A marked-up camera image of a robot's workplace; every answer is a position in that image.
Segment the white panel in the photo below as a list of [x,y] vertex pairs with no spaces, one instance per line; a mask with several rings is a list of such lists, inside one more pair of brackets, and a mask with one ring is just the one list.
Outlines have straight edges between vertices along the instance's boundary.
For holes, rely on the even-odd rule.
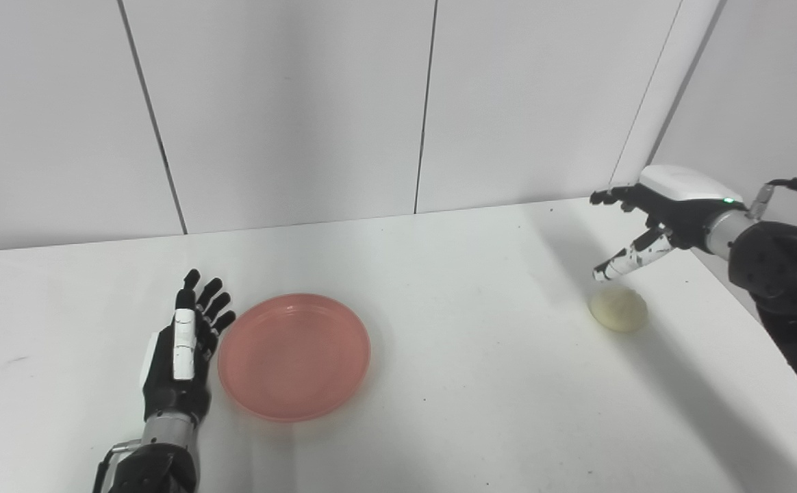
[[[797,177],[797,1],[725,4],[653,162],[695,168],[746,200]],[[777,191],[765,218],[797,224],[797,194]],[[726,262],[706,264],[729,283]]]
[[433,0],[127,0],[189,231],[412,212]]
[[678,0],[442,0],[418,210],[608,184]]
[[634,118],[633,128],[627,136],[627,143],[621,150],[618,165],[611,176],[611,185],[633,184],[648,164],[657,136],[670,114],[681,82],[703,43],[717,8],[718,0],[681,2],[670,36],[663,46],[639,112]]
[[0,1],[0,249],[176,233],[116,4]]

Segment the pink plate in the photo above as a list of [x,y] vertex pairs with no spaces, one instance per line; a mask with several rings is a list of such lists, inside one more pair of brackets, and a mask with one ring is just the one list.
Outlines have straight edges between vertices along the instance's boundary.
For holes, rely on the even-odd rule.
[[271,421],[332,412],[359,387],[371,347],[358,316],[319,294],[284,294],[241,315],[219,349],[227,395]]

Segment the table surface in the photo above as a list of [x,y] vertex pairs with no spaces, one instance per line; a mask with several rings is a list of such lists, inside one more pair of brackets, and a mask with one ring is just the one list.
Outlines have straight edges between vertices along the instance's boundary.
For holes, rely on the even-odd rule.
[[622,280],[649,327],[587,312],[590,268],[643,224],[573,199],[1,251],[0,492],[88,491],[139,437],[142,354],[192,266],[237,312],[332,296],[372,346],[357,395],[294,425],[211,372],[202,493],[797,492],[797,380],[690,252]]

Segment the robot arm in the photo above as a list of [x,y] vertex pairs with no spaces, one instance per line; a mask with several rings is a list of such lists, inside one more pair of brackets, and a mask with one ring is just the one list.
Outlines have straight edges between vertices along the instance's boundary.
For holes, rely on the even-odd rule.
[[648,213],[648,233],[593,276],[608,280],[628,274],[671,250],[697,247],[727,260],[731,283],[745,288],[761,321],[797,374],[797,227],[761,221],[775,186],[797,190],[797,178],[771,181],[748,208],[739,194],[692,170],[655,165],[640,182],[595,192],[590,202],[615,203]]
[[207,374],[219,334],[235,320],[234,312],[219,313],[231,297],[215,296],[223,283],[207,284],[195,299],[201,280],[197,270],[186,275],[177,293],[170,325],[155,335],[144,395],[142,439],[113,446],[98,465],[94,493],[101,493],[110,463],[117,453],[130,452],[114,468],[110,493],[193,493],[197,489],[194,432],[210,410]]

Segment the robotic finger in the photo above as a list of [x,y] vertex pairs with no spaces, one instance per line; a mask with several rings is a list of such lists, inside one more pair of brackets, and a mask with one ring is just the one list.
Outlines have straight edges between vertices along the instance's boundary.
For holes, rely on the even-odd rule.
[[593,278],[597,281],[617,279],[621,275],[630,274],[637,268],[649,265],[673,249],[674,246],[666,234],[658,228],[651,228],[633,240],[626,249],[621,249],[611,259],[595,266]]

